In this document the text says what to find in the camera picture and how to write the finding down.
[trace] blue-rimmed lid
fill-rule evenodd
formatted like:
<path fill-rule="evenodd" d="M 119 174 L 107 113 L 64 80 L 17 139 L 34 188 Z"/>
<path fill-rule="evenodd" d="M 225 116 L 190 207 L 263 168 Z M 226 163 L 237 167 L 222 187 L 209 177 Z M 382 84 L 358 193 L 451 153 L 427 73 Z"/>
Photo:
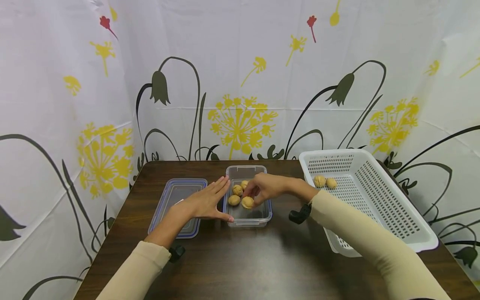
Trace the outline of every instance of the blue-rimmed lid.
<path fill-rule="evenodd" d="M 173 178 L 165 185 L 160 201 L 156 207 L 155 213 L 148 228 L 148 234 L 160 223 L 168 210 L 178 201 L 186 199 L 195 192 L 204 189 L 207 186 L 207 180 L 200 178 Z M 181 229 L 177 239 L 192 239 L 198 234 L 200 227 L 199 219 L 191 219 Z"/>

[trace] yellow dandelion print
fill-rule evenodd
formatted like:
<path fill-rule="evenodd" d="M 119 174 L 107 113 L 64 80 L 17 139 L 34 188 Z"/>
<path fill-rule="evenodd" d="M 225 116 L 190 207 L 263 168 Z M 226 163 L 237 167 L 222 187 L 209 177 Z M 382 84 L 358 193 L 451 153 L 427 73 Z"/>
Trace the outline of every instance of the yellow dandelion print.
<path fill-rule="evenodd" d="M 103 60 L 103 68 L 105 69 L 105 76 L 108 77 L 107 71 L 107 57 L 115 57 L 115 53 L 113 52 L 112 42 L 105 42 L 105 45 L 102 46 L 100 44 L 95 44 L 94 42 L 90 42 L 91 45 L 95 46 L 96 55 L 100 55 Z"/>
<path fill-rule="evenodd" d="M 247 77 L 245 77 L 245 79 L 243 80 L 243 82 L 241 83 L 240 87 L 243 86 L 243 84 L 245 83 L 245 81 L 247 81 L 247 78 L 248 76 L 250 76 L 250 74 L 253 73 L 253 71 L 256 71 L 255 73 L 259 74 L 260 72 L 262 72 L 263 70 L 266 69 L 267 67 L 267 62 L 265 61 L 265 59 L 263 57 L 256 57 L 255 58 L 255 61 L 253 62 L 253 65 L 255 66 L 251 71 L 250 73 L 248 73 Z"/>
<path fill-rule="evenodd" d="M 285 65 L 286 67 L 288 66 L 288 63 L 290 62 L 290 59 L 292 58 L 292 54 L 294 51 L 300 51 L 303 52 L 303 49 L 305 45 L 305 41 L 307 40 L 306 37 L 300 37 L 300 40 L 296 39 L 293 35 L 290 35 L 292 38 L 292 43 L 290 44 L 290 48 L 292 48 L 292 51 L 290 52 L 290 56 L 288 57 L 287 64 Z"/>
<path fill-rule="evenodd" d="M 434 60 L 433 63 L 428 66 L 428 70 L 423 74 L 428 74 L 429 76 L 434 76 L 437 74 L 438 68 L 440 67 L 440 63 L 438 60 Z"/>
<path fill-rule="evenodd" d="M 340 14 L 338 13 L 339 5 L 340 5 L 340 0 L 337 0 L 335 11 L 330 17 L 330 26 L 336 26 L 338 22 L 340 22 Z"/>
<path fill-rule="evenodd" d="M 460 76 L 460 78 L 462 78 L 463 76 L 467 75 L 468 73 L 472 72 L 475 68 L 477 68 L 478 66 L 480 66 L 480 57 L 477 58 L 477 60 L 479 61 L 476 65 L 474 65 L 470 70 L 466 71 L 465 73 L 463 73 L 462 76 Z"/>
<path fill-rule="evenodd" d="M 89 123 L 78 137 L 78 162 L 82 167 L 80 184 L 89 189 L 92 199 L 106 196 L 114 188 L 128 188 L 133 171 L 132 129 L 117 132 L 113 125 L 96 128 Z"/>
<path fill-rule="evenodd" d="M 230 146 L 229 159 L 233 151 L 250 154 L 253 148 L 262 147 L 262 139 L 271 137 L 278 116 L 275 111 L 268 112 L 267 104 L 257 103 L 257 97 L 230 98 L 223 96 L 223 102 L 216 104 L 217 110 L 208 113 L 212 121 L 211 131 L 220 136 L 222 145 Z"/>
<path fill-rule="evenodd" d="M 397 106 L 389 105 L 384 111 L 375 112 L 367 129 L 367 133 L 372 137 L 370 145 L 376 146 L 373 153 L 388 153 L 392 147 L 400 146 L 410 129 L 418 125 L 418 112 L 419 106 L 415 97 L 408 103 L 407 99 L 402 99 Z"/>
<path fill-rule="evenodd" d="M 65 87 L 70 90 L 73 96 L 76 96 L 78 91 L 82 88 L 78 79 L 73 76 L 65 76 L 63 81 L 67 84 Z"/>

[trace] left hand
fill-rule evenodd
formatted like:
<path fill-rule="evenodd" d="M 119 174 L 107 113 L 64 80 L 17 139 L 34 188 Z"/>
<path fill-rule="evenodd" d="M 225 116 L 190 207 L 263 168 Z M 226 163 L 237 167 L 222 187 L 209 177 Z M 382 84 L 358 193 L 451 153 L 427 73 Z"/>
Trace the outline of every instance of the left hand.
<path fill-rule="evenodd" d="M 227 222 L 233 222 L 233 217 L 218 211 L 216 205 L 223 198 L 230 188 L 228 176 L 220 177 L 212 182 L 206 188 L 192 194 L 187 199 L 178 203 L 178 205 L 187 205 L 191 209 L 194 218 L 220 219 Z"/>

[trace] dark brown table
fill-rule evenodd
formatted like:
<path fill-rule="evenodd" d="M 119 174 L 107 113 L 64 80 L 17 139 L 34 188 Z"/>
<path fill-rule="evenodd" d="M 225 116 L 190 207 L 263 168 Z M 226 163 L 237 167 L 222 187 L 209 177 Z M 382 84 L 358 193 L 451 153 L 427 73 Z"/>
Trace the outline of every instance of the dark brown table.
<path fill-rule="evenodd" d="M 75 299 L 95 299 L 138 241 L 145 238 L 158 200 L 171 178 L 225 174 L 230 165 L 264 165 L 269 173 L 303 178 L 298 161 L 158 161 L 144 166 Z M 379 273 L 363 258 L 330 250 L 321 226 L 288 220 L 300 202 L 272 201 L 273 218 L 261 229 L 232 229 L 202 220 L 191 240 L 177 240 L 186 253 L 168 263 L 145 299 L 386 299 Z M 480 299 L 447 248 L 420 253 L 453 300 Z"/>

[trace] red flower print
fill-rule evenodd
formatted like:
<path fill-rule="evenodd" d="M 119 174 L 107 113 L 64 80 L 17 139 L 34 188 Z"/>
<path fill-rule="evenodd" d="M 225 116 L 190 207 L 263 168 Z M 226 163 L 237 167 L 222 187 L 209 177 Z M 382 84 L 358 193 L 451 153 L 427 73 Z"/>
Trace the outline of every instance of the red flower print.
<path fill-rule="evenodd" d="M 310 29 L 312 31 L 312 36 L 313 36 L 313 41 L 316 43 L 317 41 L 315 40 L 315 35 L 313 34 L 313 24 L 317 21 L 317 18 L 315 18 L 314 15 L 312 15 L 310 18 L 308 18 L 307 24 L 310 26 Z"/>
<path fill-rule="evenodd" d="M 103 27 L 105 27 L 106 29 L 108 29 L 114 36 L 115 38 L 118 40 L 119 38 L 117 37 L 117 35 L 115 33 L 113 33 L 113 31 L 110 29 L 110 19 L 107 18 L 106 16 L 102 16 L 100 18 L 100 25 L 102 25 Z"/>

